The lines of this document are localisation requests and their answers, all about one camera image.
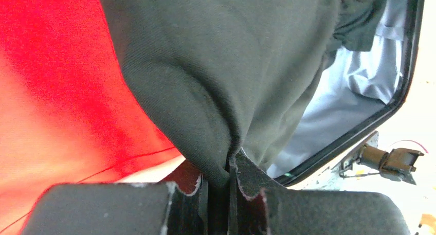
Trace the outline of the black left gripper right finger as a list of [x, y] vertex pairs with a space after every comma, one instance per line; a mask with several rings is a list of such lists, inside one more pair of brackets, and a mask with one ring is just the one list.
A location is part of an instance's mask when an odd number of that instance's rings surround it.
[[409, 234], [381, 193], [289, 190], [243, 153], [229, 159], [230, 234]]

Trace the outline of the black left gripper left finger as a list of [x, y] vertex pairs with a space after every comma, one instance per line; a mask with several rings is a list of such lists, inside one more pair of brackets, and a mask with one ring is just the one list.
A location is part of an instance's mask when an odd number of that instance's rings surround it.
[[188, 162], [158, 183], [59, 184], [22, 234], [205, 234], [208, 182]]

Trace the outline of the black garment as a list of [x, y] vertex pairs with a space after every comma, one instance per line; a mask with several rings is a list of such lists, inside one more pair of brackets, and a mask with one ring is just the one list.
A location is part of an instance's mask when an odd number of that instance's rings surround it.
[[368, 51], [387, 0], [100, 0], [135, 99], [217, 189], [267, 169], [339, 47]]

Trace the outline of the red garment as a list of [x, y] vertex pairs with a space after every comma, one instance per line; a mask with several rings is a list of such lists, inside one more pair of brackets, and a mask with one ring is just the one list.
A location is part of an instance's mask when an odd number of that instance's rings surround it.
[[99, 0], [1, 0], [1, 234], [52, 185], [180, 155], [127, 88]]

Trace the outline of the yellow cartoon hard-shell suitcase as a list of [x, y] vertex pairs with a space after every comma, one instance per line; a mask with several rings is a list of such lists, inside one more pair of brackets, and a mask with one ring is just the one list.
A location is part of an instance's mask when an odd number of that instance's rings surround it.
[[337, 189], [347, 178], [415, 184], [421, 152], [379, 149], [377, 127], [408, 95], [425, 0], [388, 0], [368, 52], [337, 50], [287, 146], [267, 170], [284, 186]]

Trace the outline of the white rectangular basin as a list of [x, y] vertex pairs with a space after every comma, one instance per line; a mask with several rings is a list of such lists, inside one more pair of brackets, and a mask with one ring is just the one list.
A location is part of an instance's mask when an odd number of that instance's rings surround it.
[[186, 159], [183, 156], [175, 157], [160, 165], [135, 172], [119, 181], [118, 183], [157, 183], [172, 173]]

